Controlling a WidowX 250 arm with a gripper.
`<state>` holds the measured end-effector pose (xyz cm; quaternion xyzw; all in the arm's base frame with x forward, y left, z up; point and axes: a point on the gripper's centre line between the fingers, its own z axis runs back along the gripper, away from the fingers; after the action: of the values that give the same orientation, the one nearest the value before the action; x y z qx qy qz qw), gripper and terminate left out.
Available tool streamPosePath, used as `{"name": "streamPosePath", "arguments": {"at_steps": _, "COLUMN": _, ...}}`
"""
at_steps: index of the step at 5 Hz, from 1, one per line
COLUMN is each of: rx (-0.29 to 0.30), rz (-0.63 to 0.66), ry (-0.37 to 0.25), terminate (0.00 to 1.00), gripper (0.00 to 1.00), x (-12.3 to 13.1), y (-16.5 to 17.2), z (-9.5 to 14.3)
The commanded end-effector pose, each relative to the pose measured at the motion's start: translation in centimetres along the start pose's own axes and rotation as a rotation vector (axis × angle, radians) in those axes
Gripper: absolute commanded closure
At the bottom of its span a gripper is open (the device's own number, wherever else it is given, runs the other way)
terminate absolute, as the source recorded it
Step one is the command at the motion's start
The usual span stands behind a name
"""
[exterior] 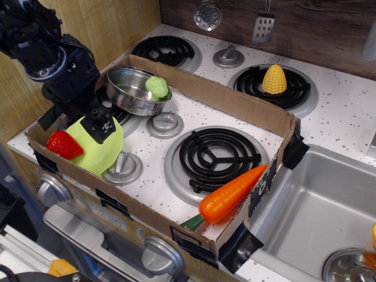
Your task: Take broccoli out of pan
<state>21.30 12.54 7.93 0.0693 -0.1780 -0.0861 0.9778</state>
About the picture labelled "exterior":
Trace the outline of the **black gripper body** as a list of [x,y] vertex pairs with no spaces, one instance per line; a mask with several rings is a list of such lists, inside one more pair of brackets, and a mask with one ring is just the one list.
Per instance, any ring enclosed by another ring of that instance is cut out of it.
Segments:
[[81,125],[96,143],[102,144],[115,132],[115,122],[96,96],[99,77],[94,64],[68,63],[64,70],[43,82],[42,94],[66,115],[71,112],[83,115]]

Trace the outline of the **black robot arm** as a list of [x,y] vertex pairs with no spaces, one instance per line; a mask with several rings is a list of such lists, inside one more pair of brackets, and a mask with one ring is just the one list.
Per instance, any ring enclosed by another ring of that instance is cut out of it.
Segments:
[[40,82],[42,94],[67,116],[83,115],[81,125],[102,144],[115,123],[98,100],[100,77],[91,50],[61,32],[54,9],[39,1],[1,1],[1,52],[16,59],[27,77]]

